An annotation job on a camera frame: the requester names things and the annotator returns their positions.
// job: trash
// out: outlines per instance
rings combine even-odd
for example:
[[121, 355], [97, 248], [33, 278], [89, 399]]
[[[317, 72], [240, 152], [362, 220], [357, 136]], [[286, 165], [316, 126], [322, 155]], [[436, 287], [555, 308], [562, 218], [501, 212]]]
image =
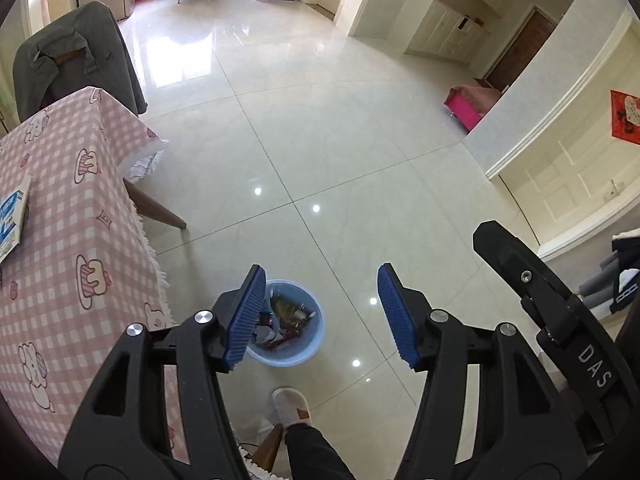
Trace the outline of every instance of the trash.
[[265, 350], [277, 351], [299, 338], [315, 312], [271, 291], [269, 301], [264, 302], [258, 323], [254, 329], [254, 343]]

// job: blue gripper pad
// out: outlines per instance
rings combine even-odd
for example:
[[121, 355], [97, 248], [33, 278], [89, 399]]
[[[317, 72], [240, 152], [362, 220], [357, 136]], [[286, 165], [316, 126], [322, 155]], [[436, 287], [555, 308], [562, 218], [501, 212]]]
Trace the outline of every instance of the blue gripper pad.
[[384, 264], [378, 269], [378, 295], [386, 320], [396, 340], [400, 357], [413, 369], [420, 362], [417, 329], [402, 298], [401, 288], [402, 284], [391, 264]]
[[222, 360], [232, 370], [244, 357], [244, 352], [258, 322], [260, 309], [264, 305], [267, 278], [264, 269], [253, 266], [238, 290], [236, 311], [226, 329], [225, 354]]

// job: clothing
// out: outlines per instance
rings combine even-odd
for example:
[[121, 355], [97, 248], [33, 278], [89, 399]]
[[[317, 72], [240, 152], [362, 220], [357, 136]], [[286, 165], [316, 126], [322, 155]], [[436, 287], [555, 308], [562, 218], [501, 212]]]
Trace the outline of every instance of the clothing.
[[355, 480], [316, 428], [295, 424], [287, 430], [285, 443], [293, 480]]
[[[60, 61], [76, 52], [75, 56]], [[59, 65], [54, 61], [59, 58]], [[109, 7], [90, 2], [36, 32], [18, 49], [14, 87], [20, 120], [87, 86], [102, 88], [133, 114], [146, 102]]]

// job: pink checkered tablecloth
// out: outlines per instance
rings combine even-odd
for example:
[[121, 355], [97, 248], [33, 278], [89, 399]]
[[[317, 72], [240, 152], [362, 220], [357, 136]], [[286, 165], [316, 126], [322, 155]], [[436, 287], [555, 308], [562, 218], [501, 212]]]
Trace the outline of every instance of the pink checkered tablecloth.
[[[172, 323], [164, 278], [122, 182], [148, 173], [162, 142], [95, 88], [0, 140], [0, 196], [26, 173], [32, 178], [21, 243], [1, 264], [0, 391], [54, 464], [125, 327]], [[169, 396], [171, 425], [179, 418], [175, 383]]]

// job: wooden table leg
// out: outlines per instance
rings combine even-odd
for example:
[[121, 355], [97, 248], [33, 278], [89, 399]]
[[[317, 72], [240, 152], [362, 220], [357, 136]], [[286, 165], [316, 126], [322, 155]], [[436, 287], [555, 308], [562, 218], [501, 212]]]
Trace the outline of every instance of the wooden table leg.
[[282, 424], [277, 424], [260, 444], [260, 447], [252, 454], [251, 462], [270, 473], [273, 469], [273, 464], [276, 462], [283, 434], [284, 428]]
[[185, 222], [182, 218], [169, 211], [161, 203], [156, 202], [145, 192], [140, 191], [126, 178], [123, 178], [123, 180], [124, 187], [127, 188], [127, 193], [129, 193], [130, 199], [133, 200], [133, 203], [138, 210], [138, 214], [146, 216], [147, 218], [151, 218], [152, 220], [162, 222], [163, 224], [177, 227], [178, 229], [186, 229], [187, 222]]

